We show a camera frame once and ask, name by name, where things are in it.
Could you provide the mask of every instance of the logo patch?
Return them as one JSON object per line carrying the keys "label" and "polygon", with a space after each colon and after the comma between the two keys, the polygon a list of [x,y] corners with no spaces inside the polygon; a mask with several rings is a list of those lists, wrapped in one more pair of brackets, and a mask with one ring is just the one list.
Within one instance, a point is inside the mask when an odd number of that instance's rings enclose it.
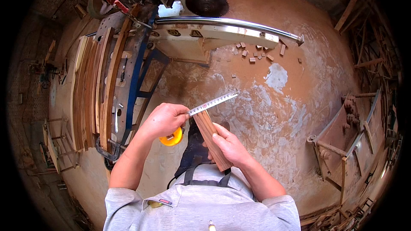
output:
{"label": "logo patch", "polygon": [[171,205],[172,204],[172,202],[170,202],[170,201],[167,201],[166,199],[160,199],[160,200],[158,200],[159,202],[162,202],[162,203],[165,203],[165,204],[168,204],[168,205]]}

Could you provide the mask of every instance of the concrete floor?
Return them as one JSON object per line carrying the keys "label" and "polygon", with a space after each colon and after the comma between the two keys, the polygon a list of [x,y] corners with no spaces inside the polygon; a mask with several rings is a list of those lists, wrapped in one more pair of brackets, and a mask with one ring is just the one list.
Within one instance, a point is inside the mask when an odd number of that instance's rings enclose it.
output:
{"label": "concrete floor", "polygon": [[[233,54],[234,45],[215,50],[210,68],[172,62],[158,84],[146,117],[162,102],[192,108],[239,89],[240,96],[209,111],[212,120],[229,121],[231,131],[294,198],[300,215],[338,202],[340,192],[317,176],[316,156],[312,146],[306,144],[306,138],[318,134],[337,113],[341,95],[360,92],[347,38],[334,30],[326,12],[305,0],[227,1],[230,11],[225,17],[304,34],[305,43],[298,47],[285,40],[289,48],[284,57],[279,56],[280,46],[270,51],[273,63],[257,59],[256,64],[251,65],[248,58]],[[59,46],[77,24],[78,20],[65,28]],[[97,27],[98,21],[93,20],[82,35]],[[78,42],[68,54],[70,70],[77,46]],[[255,46],[247,45],[247,50],[252,54]],[[63,86],[56,80],[52,84],[50,118],[69,116],[71,75],[69,71]],[[162,146],[158,141],[153,143],[138,188],[142,197],[166,189],[186,145],[187,136],[174,147]],[[80,165],[64,172],[64,180],[96,229],[102,229],[108,184],[101,156],[91,148],[81,153]]]}

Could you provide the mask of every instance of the saw blade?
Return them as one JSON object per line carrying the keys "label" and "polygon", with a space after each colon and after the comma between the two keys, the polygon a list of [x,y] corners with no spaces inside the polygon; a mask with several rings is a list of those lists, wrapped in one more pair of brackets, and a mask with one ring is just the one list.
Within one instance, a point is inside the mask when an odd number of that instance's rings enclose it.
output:
{"label": "saw blade", "polygon": [[227,101],[231,98],[234,98],[238,95],[238,90],[235,90],[235,92],[230,92],[225,95],[219,96],[211,101],[208,101],[207,103],[204,103],[202,105],[199,105],[197,107],[194,107],[193,109],[189,110],[187,113],[190,114],[190,116],[193,116],[194,114],[197,114],[201,111],[207,110],[208,108],[211,108],[215,105],[218,105],[219,103],[222,103],[224,101]]}
{"label": "saw blade", "polygon": [[221,17],[230,9],[227,0],[186,0],[185,3],[192,13],[204,17]]}

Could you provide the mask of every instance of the stack of wooden planks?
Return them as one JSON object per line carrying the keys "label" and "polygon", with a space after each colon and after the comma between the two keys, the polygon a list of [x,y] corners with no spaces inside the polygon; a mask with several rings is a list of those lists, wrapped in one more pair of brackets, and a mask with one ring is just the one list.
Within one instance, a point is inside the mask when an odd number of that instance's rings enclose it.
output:
{"label": "stack of wooden planks", "polygon": [[70,117],[76,151],[95,146],[95,89],[100,44],[93,37],[80,37],[71,83]]}

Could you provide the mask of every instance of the blue metal frame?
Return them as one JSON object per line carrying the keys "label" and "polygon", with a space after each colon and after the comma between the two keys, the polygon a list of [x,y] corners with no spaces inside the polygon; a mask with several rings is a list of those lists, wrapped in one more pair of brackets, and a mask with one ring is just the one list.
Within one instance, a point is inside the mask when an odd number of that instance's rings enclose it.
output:
{"label": "blue metal frame", "polygon": [[[153,25],[154,19],[157,15],[157,10],[158,8],[153,10],[151,18],[148,21],[148,25],[150,26]],[[145,29],[144,38],[138,50],[136,64],[134,66],[133,75],[131,77],[131,82],[130,82],[130,91],[129,91],[129,97],[128,97],[128,102],[127,102],[125,131],[124,131],[123,138],[121,140],[121,144],[123,145],[126,143],[126,140],[131,131],[131,127],[133,124],[132,123],[133,110],[134,110],[134,105],[136,103],[137,97],[147,98],[147,100],[150,101],[164,70],[166,69],[168,63],[170,63],[170,59],[165,54],[160,52],[157,48],[153,49],[150,52],[150,54],[147,56],[147,59],[145,61],[143,60],[144,52],[146,51],[146,48],[147,48],[148,38],[150,37],[150,33],[151,33],[151,29],[146,28],[146,27],[144,29]],[[150,64],[153,59],[162,63],[163,68],[161,72],[159,73],[158,78],[152,87],[152,90],[150,92],[140,91],[141,85],[143,84],[144,77],[146,76],[148,68],[150,67]]]}

